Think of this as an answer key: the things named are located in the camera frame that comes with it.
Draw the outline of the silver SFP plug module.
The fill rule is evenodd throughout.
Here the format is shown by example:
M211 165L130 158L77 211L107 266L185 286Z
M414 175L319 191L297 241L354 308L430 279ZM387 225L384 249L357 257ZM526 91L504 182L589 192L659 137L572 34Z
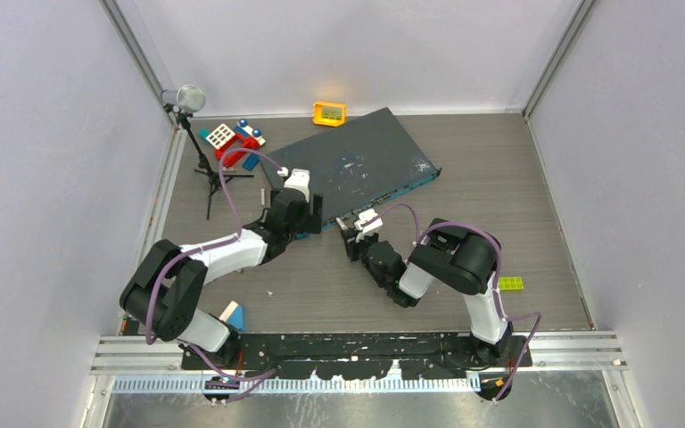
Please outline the silver SFP plug module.
M345 231L345 230L348 229L348 227L346 226L345 222L344 222L341 218L336 218L335 221L336 221L336 223L338 224L338 226L339 226L343 231Z

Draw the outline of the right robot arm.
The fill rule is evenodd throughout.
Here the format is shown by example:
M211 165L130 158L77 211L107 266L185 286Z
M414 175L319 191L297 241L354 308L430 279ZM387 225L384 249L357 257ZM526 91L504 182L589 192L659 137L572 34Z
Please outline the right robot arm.
M513 326L499 296L501 247L494 236L436 218L403 258L389 242L379 239L380 220L372 226L364 220L351 226L339 218L336 222L348 258L360 262L396 304L414 307L432 284L445 284L466 304L471 322L469 343L476 359L496 366L508 355Z

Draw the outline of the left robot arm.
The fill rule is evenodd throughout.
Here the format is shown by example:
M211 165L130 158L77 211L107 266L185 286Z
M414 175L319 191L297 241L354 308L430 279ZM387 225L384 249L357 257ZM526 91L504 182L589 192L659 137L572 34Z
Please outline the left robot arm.
M296 189L274 190L261 218L238 232L206 243L178 246L162 239L147 252L120 295L120 306L145 328L152 344L180 341L203 350L217 369L238 355L234 329L197 308L203 287L240 269L283 254L298 235L321 231L324 197Z

